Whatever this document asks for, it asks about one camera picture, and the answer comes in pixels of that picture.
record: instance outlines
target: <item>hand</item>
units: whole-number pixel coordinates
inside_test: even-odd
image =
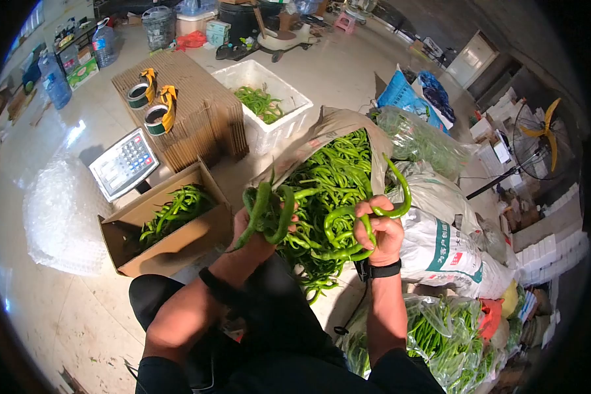
[[[291,217],[291,222],[295,223],[298,222],[298,216],[293,215]],[[245,231],[250,223],[250,215],[248,214],[247,209],[243,208],[239,210],[236,215],[234,215],[234,237],[232,238],[232,244],[228,247],[229,250],[234,248],[234,243],[239,239],[241,234]],[[290,232],[296,231],[296,225],[289,226]],[[265,235],[261,234],[260,232],[255,231],[250,237],[248,243],[241,248],[241,250],[248,250],[248,253],[251,253],[251,256],[254,258],[260,258],[260,261],[263,262],[272,255],[272,253],[276,250],[276,245],[272,245],[271,243],[267,242],[265,239]]]
[[[355,215],[361,217],[363,215],[372,214],[372,207],[379,207],[385,210],[394,209],[394,205],[384,195],[375,195],[368,201],[361,201],[355,206]],[[361,221],[355,220],[355,239],[365,249],[373,250],[369,257],[370,265],[375,267],[383,267],[385,265],[394,264],[398,261],[398,252],[401,250],[401,244],[405,237],[405,231],[401,224],[401,219],[392,219],[387,216],[375,217],[370,219],[372,225],[372,232],[376,236],[376,247],[368,238],[365,231],[365,226]]]

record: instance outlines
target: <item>green box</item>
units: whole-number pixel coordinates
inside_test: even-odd
[[[206,39],[217,48],[228,43],[230,24],[221,21],[209,21],[206,24]]]
[[[72,91],[77,90],[79,86],[83,85],[88,79],[97,74],[98,65],[96,64],[96,59],[92,58],[84,65],[77,67],[70,75],[68,75],[70,89],[72,89]]]

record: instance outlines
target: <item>red logo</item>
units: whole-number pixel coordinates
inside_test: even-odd
[[[462,259],[462,252],[457,252],[455,254],[455,256],[453,257],[453,261],[451,262],[451,265],[457,265],[457,263],[459,263],[460,259]]]

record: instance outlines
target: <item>human arm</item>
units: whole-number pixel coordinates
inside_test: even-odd
[[[391,210],[394,205],[384,195],[377,195],[355,206],[355,215],[372,214],[372,207]],[[405,235],[400,219],[375,217],[370,220],[376,235],[376,247],[368,239],[361,221],[356,221],[355,239],[364,248],[373,250],[369,257],[370,265],[383,267],[398,261],[403,237]],[[370,365],[375,366],[380,358],[392,349],[406,349],[407,311],[403,301],[401,275],[370,280],[372,304],[367,319],[368,353]]]
[[[297,217],[292,217],[292,220],[297,221]],[[248,221],[245,209],[236,214],[233,242],[245,230]],[[275,245],[269,244],[262,234],[255,232],[243,248],[224,253],[209,270],[233,288],[241,288],[274,250]],[[210,294],[204,282],[197,278],[181,288],[159,309],[147,329],[142,357],[157,356],[183,365],[188,351],[217,321],[221,311],[222,305]]]

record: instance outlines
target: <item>bubble wrap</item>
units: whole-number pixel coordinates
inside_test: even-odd
[[[24,195],[28,254],[70,274],[99,274],[108,253],[96,215],[111,211],[83,163],[69,153],[55,154]]]

